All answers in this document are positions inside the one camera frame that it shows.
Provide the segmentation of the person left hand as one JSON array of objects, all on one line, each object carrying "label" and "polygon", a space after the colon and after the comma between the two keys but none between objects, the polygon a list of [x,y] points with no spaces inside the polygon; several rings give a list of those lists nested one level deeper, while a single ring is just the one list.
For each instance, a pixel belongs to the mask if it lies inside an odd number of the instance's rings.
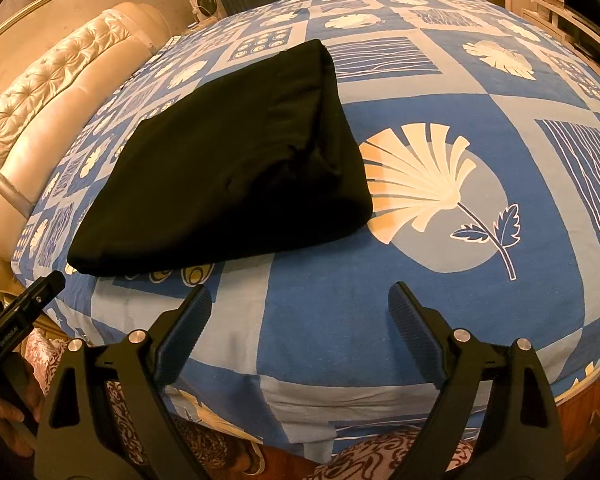
[{"label": "person left hand", "polygon": [[[44,408],[44,394],[34,376],[33,367],[19,353],[14,353],[17,368],[24,377],[23,402],[38,422]],[[23,422],[24,415],[18,408],[0,398],[0,436],[6,445],[16,455],[29,458],[34,454],[34,448],[14,427],[16,422]]]}]

